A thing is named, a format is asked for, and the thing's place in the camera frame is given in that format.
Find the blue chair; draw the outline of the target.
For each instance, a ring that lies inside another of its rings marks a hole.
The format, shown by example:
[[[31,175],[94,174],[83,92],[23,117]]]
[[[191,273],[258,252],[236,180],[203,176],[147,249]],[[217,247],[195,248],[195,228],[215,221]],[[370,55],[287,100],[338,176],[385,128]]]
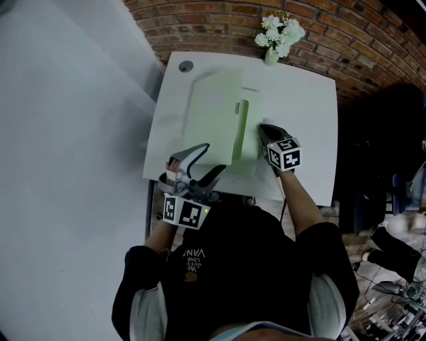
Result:
[[[397,216],[405,211],[417,211],[421,208],[426,185],[426,161],[411,181],[403,180],[399,174],[393,176],[392,214]]]

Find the black and grey equipment pile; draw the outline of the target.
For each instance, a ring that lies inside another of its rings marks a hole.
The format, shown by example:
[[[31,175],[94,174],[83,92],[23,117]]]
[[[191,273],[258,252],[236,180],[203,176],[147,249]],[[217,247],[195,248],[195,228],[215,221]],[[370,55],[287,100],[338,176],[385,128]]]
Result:
[[[349,321],[350,341],[421,341],[426,337],[426,285],[378,281],[353,270],[361,280],[361,296]]]

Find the person's black t-shirt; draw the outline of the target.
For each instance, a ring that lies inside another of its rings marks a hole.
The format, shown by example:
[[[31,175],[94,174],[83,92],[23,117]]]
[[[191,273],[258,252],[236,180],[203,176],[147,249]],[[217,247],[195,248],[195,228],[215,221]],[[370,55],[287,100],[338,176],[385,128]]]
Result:
[[[222,326],[261,321],[309,334],[312,276],[323,274],[343,298],[346,324],[359,289],[335,224],[319,223],[290,239],[279,220],[259,207],[219,205],[169,255],[145,246],[127,252],[112,324],[130,341],[134,295],[161,284],[165,341],[207,341]]]

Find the person's white vest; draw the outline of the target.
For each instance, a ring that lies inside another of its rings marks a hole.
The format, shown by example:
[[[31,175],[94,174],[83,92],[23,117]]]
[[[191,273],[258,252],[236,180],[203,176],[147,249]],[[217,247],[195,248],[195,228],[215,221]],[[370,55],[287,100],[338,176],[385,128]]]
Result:
[[[328,275],[312,276],[308,312],[309,334],[261,321],[227,329],[213,337],[212,341],[236,341],[239,336],[257,329],[276,330],[286,336],[335,340],[345,328],[346,311],[343,298]],[[137,291],[130,311],[130,341],[165,341],[167,322],[162,285]]]

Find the light green cloth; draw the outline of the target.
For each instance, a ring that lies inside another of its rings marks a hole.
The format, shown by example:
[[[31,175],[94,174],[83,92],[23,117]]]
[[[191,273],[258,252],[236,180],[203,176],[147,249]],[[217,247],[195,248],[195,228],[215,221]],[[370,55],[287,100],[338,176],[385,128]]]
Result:
[[[243,78],[244,70],[233,68],[194,83],[183,148],[208,143],[207,152],[195,165],[225,165],[226,172],[251,178],[260,152],[263,100],[258,90],[243,86]]]

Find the person's left hand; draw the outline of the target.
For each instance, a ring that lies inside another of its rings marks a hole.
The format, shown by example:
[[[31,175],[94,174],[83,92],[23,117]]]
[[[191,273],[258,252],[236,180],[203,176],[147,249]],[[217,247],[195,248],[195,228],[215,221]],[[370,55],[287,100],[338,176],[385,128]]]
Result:
[[[166,163],[166,183],[172,186],[176,180],[176,175],[180,168],[180,161],[172,158]]]

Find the black office chair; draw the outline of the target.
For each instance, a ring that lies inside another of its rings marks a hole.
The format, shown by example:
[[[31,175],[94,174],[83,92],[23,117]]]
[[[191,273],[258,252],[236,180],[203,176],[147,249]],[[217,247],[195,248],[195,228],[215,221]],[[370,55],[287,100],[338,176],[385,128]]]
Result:
[[[399,83],[339,110],[333,199],[343,233],[379,224],[393,176],[411,181],[426,161],[426,91]]]

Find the person's right forearm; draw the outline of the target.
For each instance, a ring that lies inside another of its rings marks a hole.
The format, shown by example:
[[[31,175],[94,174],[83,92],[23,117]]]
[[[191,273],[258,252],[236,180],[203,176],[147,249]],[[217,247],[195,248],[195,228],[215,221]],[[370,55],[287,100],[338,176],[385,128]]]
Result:
[[[281,172],[280,181],[296,237],[309,227],[324,222],[319,208],[292,171]]]

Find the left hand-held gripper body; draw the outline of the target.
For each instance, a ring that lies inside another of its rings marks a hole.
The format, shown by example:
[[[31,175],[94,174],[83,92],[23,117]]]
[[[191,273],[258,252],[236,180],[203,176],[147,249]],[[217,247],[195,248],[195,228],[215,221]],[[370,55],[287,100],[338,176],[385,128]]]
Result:
[[[163,221],[194,230],[199,230],[211,208],[183,196],[173,194],[176,173],[165,172],[158,180],[158,188],[164,193]]]

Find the white flower bouquet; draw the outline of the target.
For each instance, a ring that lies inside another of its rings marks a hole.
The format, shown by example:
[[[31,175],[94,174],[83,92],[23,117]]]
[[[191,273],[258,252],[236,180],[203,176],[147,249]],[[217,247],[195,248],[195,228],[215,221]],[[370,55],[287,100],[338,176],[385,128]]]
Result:
[[[306,35],[299,21],[287,13],[262,17],[261,26],[264,31],[258,33],[254,41],[257,46],[267,48],[267,57],[287,57],[290,49]]]

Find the person's left forearm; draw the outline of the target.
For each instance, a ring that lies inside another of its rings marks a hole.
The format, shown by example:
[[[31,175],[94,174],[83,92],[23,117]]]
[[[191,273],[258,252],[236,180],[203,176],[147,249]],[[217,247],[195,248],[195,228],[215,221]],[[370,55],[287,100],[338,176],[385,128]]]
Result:
[[[174,237],[178,227],[160,220],[150,236],[146,239],[144,246],[150,248],[156,253],[160,254],[163,250],[170,250],[172,248]]]

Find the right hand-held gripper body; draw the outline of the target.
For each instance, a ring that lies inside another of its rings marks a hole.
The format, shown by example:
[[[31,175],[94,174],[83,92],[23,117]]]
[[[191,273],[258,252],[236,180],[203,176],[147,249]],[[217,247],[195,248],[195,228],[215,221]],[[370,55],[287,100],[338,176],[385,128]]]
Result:
[[[301,145],[295,137],[266,139],[266,161],[275,174],[291,171],[301,165]]]

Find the pale green vase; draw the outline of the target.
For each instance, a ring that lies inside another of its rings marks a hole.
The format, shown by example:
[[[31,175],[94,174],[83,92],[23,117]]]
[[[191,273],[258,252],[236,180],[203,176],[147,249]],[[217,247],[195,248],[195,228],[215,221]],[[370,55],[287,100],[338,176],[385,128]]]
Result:
[[[264,58],[264,63],[271,67],[278,62],[279,58],[278,52],[273,47],[269,47]]]

